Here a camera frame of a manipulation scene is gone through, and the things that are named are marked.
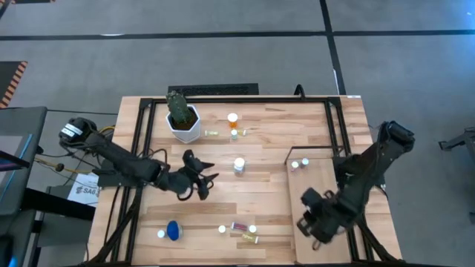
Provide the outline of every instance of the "cactus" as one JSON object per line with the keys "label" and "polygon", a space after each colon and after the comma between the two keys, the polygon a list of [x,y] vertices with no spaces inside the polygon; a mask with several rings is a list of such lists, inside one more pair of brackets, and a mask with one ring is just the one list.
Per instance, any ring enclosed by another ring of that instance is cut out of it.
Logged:
{"label": "cactus", "polygon": [[168,103],[168,110],[175,123],[181,125],[193,121],[193,113],[188,109],[186,99],[183,95],[173,90],[167,93],[166,101]]}

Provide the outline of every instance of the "white hexagonal pot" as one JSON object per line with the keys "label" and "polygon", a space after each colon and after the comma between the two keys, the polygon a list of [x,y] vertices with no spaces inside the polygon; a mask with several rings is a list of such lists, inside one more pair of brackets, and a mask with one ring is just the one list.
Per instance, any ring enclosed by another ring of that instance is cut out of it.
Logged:
{"label": "white hexagonal pot", "polygon": [[188,108],[193,109],[194,113],[196,114],[197,120],[194,123],[193,127],[191,127],[187,131],[173,129],[173,126],[171,126],[171,123],[170,123],[171,114],[168,112],[168,115],[166,116],[166,121],[168,123],[168,126],[170,127],[170,131],[175,135],[175,137],[177,137],[178,140],[180,140],[181,142],[184,142],[185,144],[195,141],[196,139],[200,138],[200,135],[201,135],[200,114],[198,114],[198,111],[193,105],[188,105]]}

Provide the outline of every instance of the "blue cup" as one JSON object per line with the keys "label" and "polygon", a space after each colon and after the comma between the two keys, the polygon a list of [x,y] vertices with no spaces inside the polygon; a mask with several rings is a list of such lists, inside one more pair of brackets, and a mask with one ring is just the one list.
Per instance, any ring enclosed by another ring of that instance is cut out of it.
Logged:
{"label": "blue cup", "polygon": [[166,234],[171,241],[177,241],[183,235],[183,230],[177,221],[170,221],[166,226]]}

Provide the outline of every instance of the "potted cactus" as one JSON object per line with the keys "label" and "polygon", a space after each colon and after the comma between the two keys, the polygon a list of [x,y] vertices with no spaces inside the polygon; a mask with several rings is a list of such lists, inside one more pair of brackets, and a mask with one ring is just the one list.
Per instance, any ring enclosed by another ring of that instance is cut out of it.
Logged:
{"label": "potted cactus", "polygon": [[166,95],[168,110],[166,121],[178,140],[188,144],[200,138],[200,115],[193,105],[187,105],[183,95],[172,91]]}

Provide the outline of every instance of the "wooden table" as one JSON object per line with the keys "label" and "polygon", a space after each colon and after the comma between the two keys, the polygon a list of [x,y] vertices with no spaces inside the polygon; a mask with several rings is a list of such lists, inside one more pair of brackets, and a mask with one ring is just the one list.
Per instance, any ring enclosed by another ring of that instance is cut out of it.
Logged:
{"label": "wooden table", "polygon": [[[113,141],[127,150],[131,149],[139,102],[140,97],[127,96],[122,98],[120,105]],[[373,142],[362,100],[342,96],[341,102],[352,152],[361,153]],[[290,174],[284,160],[293,145],[331,144],[324,106],[321,103],[195,106],[202,119],[202,137],[199,140],[184,145],[175,139],[165,122],[168,108],[158,105],[151,148],[165,148],[168,151],[168,163],[172,170],[183,165],[183,152],[192,149],[196,157],[216,164],[206,173],[219,172],[220,176],[216,178],[205,201],[199,201],[195,194],[190,200],[180,202],[171,192],[146,187],[140,207],[132,264],[293,264],[297,260],[294,234],[303,235],[294,232],[295,220],[292,219],[289,198]],[[231,112],[238,114],[238,127],[247,129],[247,136],[230,140],[226,117]],[[147,115],[145,113],[140,145],[143,145]],[[341,144],[337,116],[334,114],[333,118],[338,143]],[[220,135],[204,136],[205,130],[219,131]],[[301,159],[303,156],[312,160],[311,168],[317,172],[316,176],[321,177],[322,171],[325,172],[328,167],[332,151],[294,150],[290,159]],[[160,154],[154,157],[163,160]],[[246,160],[243,177],[236,177],[232,171],[236,157]],[[328,186],[334,186],[334,180],[333,184],[329,181]],[[106,188],[100,193],[89,237],[91,255],[97,253],[103,244],[114,192],[115,188]],[[117,223],[119,203],[120,197],[117,198],[110,233]],[[389,206],[380,192],[371,192],[366,214],[368,225],[380,242],[391,254],[400,257]],[[177,242],[157,238],[157,231],[165,228],[169,220],[177,220],[183,226],[183,238]],[[218,233],[219,225],[230,226],[234,221],[256,225],[260,242],[257,245],[248,243],[239,232],[229,229],[225,234]],[[364,256],[361,235],[358,231],[356,235],[361,249],[359,254]],[[127,236],[128,229],[122,236],[120,260],[125,255]],[[309,257],[315,263],[348,263],[350,258],[347,251],[346,236],[341,235],[327,248]]]}

